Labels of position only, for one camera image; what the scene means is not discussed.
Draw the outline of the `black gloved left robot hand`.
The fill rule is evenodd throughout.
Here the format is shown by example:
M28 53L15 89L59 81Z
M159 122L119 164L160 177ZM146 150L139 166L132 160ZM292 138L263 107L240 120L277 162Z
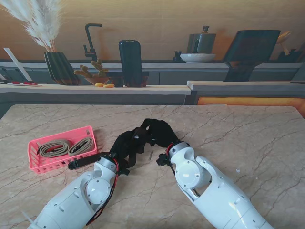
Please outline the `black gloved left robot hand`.
M110 157L115 159L119 168L131 168L136 164L137 154L145 152L145 144L149 142L148 130L137 127L119 135L110 149Z

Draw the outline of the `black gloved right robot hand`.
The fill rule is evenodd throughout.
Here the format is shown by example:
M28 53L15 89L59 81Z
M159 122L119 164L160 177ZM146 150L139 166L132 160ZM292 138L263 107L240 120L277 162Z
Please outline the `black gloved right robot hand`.
M163 120L147 118L141 124L141 128L148 128L146 142L151 146L158 145L167 148L170 144L177 144L180 142L170 125Z

